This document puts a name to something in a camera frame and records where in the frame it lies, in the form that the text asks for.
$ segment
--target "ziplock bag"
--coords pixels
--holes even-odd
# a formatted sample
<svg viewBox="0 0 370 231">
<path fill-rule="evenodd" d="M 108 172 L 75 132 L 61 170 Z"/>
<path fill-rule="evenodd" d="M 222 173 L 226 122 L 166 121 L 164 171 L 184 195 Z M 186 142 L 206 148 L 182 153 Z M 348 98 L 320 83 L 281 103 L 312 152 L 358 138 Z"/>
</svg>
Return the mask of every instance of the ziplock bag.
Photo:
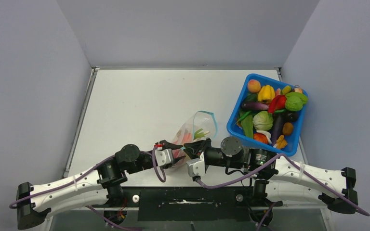
<svg viewBox="0 0 370 231">
<path fill-rule="evenodd" d="M 216 136 L 217 131 L 218 125 L 215 120 L 215 115 L 212 112 L 198 111 L 182 125 L 171 143 L 191 143 L 205 140 L 208 137 L 213 139 Z M 173 150 L 172 154 L 174 158 L 185 156 L 184 159 L 175 163 L 172 168 L 183 165 L 186 160 L 189 159 L 182 149 Z"/>
</svg>

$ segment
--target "yellow bell pepper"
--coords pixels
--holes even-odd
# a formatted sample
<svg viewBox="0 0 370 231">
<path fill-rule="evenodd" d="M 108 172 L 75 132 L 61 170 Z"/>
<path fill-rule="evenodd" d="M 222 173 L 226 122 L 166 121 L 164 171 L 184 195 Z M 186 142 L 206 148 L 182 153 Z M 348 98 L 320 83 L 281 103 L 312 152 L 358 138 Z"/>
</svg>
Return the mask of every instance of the yellow bell pepper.
<svg viewBox="0 0 370 231">
<path fill-rule="evenodd" d="M 260 89 L 260 92 L 257 95 L 257 100 L 262 103 L 270 103 L 274 97 L 274 88 L 270 85 L 265 85 Z"/>
</svg>

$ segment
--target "white wall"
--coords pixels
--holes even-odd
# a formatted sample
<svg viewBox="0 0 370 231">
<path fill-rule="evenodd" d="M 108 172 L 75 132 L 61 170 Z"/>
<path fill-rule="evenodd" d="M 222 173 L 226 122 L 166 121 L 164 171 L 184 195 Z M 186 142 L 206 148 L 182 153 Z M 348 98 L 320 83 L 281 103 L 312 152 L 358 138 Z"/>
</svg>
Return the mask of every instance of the white wall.
<svg viewBox="0 0 370 231">
<path fill-rule="evenodd" d="M 18 184 L 62 176 L 89 76 L 55 0 L 0 0 L 0 231 Z"/>
<path fill-rule="evenodd" d="M 302 139 L 313 165 L 357 170 L 370 212 L 370 1 L 321 0 L 282 68 L 309 93 Z M 335 215 L 337 230 L 370 230 L 370 217 Z"/>
<path fill-rule="evenodd" d="M 281 67 L 319 0 L 57 0 L 92 66 Z"/>
</svg>

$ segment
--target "eggplant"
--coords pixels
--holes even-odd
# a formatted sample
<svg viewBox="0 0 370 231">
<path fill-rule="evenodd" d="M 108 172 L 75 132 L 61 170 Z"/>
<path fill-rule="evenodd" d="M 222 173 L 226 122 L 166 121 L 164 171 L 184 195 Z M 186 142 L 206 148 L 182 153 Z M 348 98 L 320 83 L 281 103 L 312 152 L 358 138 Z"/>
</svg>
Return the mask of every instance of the eggplant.
<svg viewBox="0 0 370 231">
<path fill-rule="evenodd" d="M 267 111 L 269 106 L 259 102 L 243 102 L 240 107 L 247 111 Z"/>
<path fill-rule="evenodd" d="M 299 114 L 297 112 L 287 112 L 283 113 L 283 117 L 286 122 L 294 123 L 299 119 Z"/>
<path fill-rule="evenodd" d="M 276 114 L 271 132 L 272 136 L 270 137 L 272 146 L 276 144 L 277 139 L 281 136 L 283 132 L 284 121 L 285 120 L 282 114 Z"/>
</svg>

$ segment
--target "silver bolt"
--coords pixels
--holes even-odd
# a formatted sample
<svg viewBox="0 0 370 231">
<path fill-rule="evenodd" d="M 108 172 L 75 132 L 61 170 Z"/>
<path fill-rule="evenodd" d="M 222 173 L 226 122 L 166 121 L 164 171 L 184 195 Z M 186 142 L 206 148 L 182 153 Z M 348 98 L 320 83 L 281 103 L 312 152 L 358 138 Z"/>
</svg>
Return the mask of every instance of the silver bolt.
<svg viewBox="0 0 370 231">
<path fill-rule="evenodd" d="M 132 202 L 138 203 L 139 201 L 140 201 L 140 196 L 138 196 L 138 195 L 132 196 Z"/>
<path fill-rule="evenodd" d="M 242 201 L 243 201 L 243 195 L 238 194 L 238 195 L 236 196 L 236 200 L 237 200 L 237 201 L 239 201 L 239 202 L 242 202 Z"/>
</svg>

